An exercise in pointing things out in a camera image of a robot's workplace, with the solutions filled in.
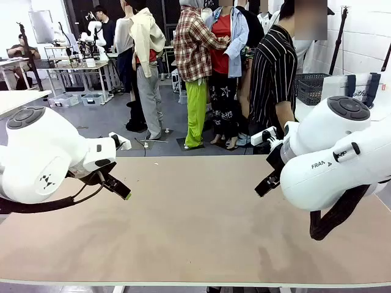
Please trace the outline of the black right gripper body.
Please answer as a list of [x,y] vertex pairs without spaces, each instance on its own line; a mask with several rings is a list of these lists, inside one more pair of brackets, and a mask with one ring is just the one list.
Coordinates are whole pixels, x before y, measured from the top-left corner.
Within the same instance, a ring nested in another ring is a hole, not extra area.
[[281,155],[281,148],[282,145],[278,145],[271,150],[268,157],[266,158],[266,161],[269,163],[269,165],[274,169],[273,174],[276,177],[279,177],[281,174],[281,171],[283,167],[285,166],[285,163],[282,159]]

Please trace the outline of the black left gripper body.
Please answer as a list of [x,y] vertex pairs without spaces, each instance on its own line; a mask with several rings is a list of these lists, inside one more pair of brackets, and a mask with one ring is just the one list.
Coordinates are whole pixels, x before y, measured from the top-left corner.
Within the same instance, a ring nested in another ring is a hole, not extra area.
[[115,166],[116,163],[110,163],[108,165],[99,167],[98,169],[91,172],[71,168],[67,171],[67,177],[76,178],[82,181],[84,184],[87,184],[88,186],[94,186],[97,184],[101,184],[102,182],[108,183],[111,177],[110,172]]

